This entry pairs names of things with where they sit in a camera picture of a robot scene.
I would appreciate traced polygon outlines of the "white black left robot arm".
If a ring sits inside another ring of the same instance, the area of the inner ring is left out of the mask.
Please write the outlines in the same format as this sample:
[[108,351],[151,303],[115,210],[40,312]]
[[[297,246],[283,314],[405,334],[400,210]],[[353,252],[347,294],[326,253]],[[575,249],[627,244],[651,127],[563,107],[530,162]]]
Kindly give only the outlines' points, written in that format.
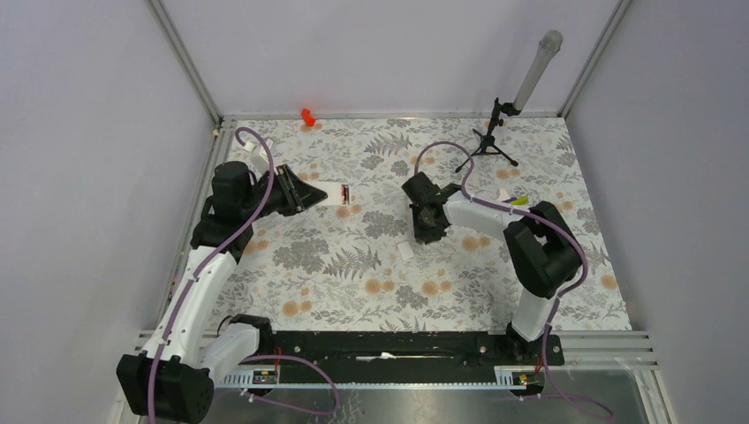
[[208,347],[200,343],[218,295],[251,241],[253,222],[272,214],[294,216],[328,197],[285,164],[260,176],[242,162],[215,168],[174,297],[141,352],[125,354],[117,364],[132,413],[200,423],[216,385],[243,358],[262,363],[271,357],[275,342],[266,318],[233,318]]

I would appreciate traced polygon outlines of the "white battery cover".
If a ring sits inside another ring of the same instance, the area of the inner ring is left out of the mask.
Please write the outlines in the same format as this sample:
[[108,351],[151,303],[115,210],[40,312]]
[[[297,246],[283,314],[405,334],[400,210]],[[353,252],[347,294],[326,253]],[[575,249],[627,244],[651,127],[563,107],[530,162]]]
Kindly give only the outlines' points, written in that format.
[[403,241],[397,244],[397,250],[403,261],[409,261],[414,257],[414,251],[409,241]]

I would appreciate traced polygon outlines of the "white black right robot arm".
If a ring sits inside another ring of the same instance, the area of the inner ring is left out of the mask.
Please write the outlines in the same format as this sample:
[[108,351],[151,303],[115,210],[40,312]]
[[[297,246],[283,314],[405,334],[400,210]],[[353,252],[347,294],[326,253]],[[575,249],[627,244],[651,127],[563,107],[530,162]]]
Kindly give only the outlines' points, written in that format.
[[423,172],[407,179],[402,189],[418,243],[441,240],[451,226],[504,240],[523,287],[508,325],[506,350],[515,362],[531,362],[541,353],[561,295],[576,275],[584,277],[588,271],[581,245],[557,208],[547,201],[531,208],[486,201],[470,196],[461,185],[439,187]]

